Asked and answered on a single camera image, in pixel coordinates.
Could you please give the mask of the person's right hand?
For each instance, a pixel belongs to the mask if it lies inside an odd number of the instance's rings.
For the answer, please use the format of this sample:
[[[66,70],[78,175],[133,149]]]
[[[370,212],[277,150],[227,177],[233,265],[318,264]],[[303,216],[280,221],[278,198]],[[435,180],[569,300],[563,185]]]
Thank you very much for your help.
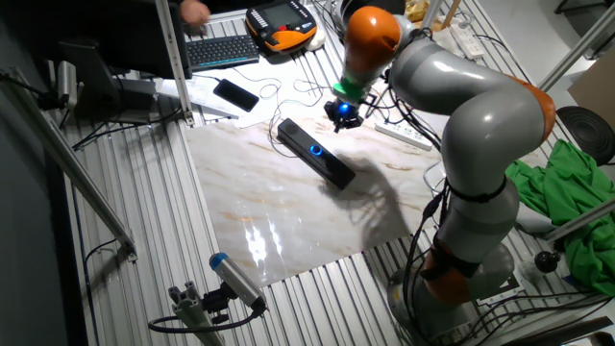
[[[210,10],[200,0],[183,0],[180,12],[182,20],[192,27],[199,27],[209,22]]]

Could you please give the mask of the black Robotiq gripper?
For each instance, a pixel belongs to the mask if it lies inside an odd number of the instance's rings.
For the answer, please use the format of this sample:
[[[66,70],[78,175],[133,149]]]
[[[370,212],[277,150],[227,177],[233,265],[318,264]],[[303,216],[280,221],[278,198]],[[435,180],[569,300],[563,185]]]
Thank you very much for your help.
[[[358,113],[358,107],[341,99],[328,101],[324,110],[330,121],[335,123],[334,132],[336,134],[343,128],[344,123],[347,123],[348,129],[360,127],[363,123],[363,118]]]

